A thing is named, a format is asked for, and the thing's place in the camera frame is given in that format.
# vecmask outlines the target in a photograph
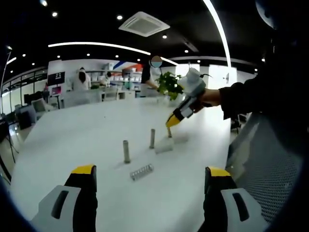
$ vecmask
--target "potted plant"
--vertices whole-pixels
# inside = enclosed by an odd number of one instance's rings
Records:
[[[171,72],[161,74],[156,80],[159,84],[158,91],[162,94],[169,96],[170,101],[175,101],[178,96],[183,94],[183,88],[177,84],[177,81],[181,78],[181,75],[174,75]]]

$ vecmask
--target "metal peg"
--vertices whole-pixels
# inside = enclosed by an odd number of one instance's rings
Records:
[[[151,129],[151,134],[150,134],[150,149],[154,149],[155,146],[155,129]]]
[[[124,140],[124,155],[125,155],[125,163],[131,163],[129,155],[129,142],[127,140]]]
[[[169,135],[169,138],[172,137],[172,132],[170,131],[170,127],[168,127],[168,135]]]

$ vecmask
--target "led light strip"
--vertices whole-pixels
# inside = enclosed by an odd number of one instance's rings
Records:
[[[13,59],[10,59],[8,62],[6,62],[6,64],[8,65],[8,64],[12,63],[12,62],[15,61],[15,60],[17,60],[16,57],[14,57]]]
[[[150,55],[150,52],[145,52],[133,47],[127,47],[127,46],[121,46],[117,44],[111,44],[111,43],[97,43],[97,42],[68,42],[68,43],[55,43],[55,44],[50,44],[48,47],[58,47],[58,46],[66,46],[66,45],[99,45],[99,46],[107,46],[107,47],[117,47],[117,48],[122,48],[134,52],[140,52],[146,55]]]
[[[210,0],[203,0],[203,1],[206,4],[208,10],[210,11],[211,16],[213,17],[213,20],[214,20],[214,22],[215,22],[215,24],[218,28],[218,31],[220,33],[221,40],[222,40],[222,43],[223,43],[223,47],[224,47],[224,50],[225,50],[227,66],[229,67],[229,70],[231,70],[232,65],[231,65],[230,52],[228,50],[227,40],[226,40],[225,33],[224,33],[224,30],[223,30],[221,21],[219,19],[219,16],[218,16],[218,14],[217,14],[217,12],[216,12],[215,8],[213,7]]]
[[[169,59],[166,59],[166,58],[163,58],[163,57],[161,57],[161,59],[162,60],[164,60],[164,61],[166,61],[166,62],[168,62],[168,63],[171,63],[171,64],[173,64],[173,65],[178,65],[176,62],[174,62],[174,61],[171,61],[171,60],[169,60]]]

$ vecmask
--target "white table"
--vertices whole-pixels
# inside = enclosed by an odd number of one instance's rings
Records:
[[[230,120],[220,107],[203,109],[172,128],[189,141],[173,151],[149,149],[166,136],[173,108],[156,99],[82,105],[45,114],[25,141],[12,177],[11,194],[28,220],[56,185],[80,165],[97,166],[97,231],[196,232],[202,224],[206,166],[225,167]],[[123,140],[131,163],[123,164]],[[133,182],[129,173],[147,164],[154,172]]]

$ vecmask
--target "black ceiling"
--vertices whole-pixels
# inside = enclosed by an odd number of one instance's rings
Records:
[[[1,16],[6,22],[6,37],[3,45],[13,48],[12,57],[17,60],[8,65],[14,74],[34,67],[47,65],[61,59],[101,58],[135,62],[149,56],[128,50],[93,46],[70,45],[48,48],[48,44],[62,42],[102,42],[125,45],[151,52],[165,58],[179,56],[221,56],[224,48],[214,20],[202,0],[47,0],[44,7],[39,0],[9,1],[6,8],[9,15]],[[260,19],[254,0],[212,0],[225,30],[231,58],[259,63],[265,47],[270,42],[270,29]],[[52,12],[58,12],[53,18]],[[146,12],[171,26],[162,33],[150,37],[141,37],[119,30],[119,26],[138,11]],[[117,15],[124,19],[118,21]],[[190,50],[184,43],[190,42],[198,52]],[[6,79],[12,76],[9,72]]]

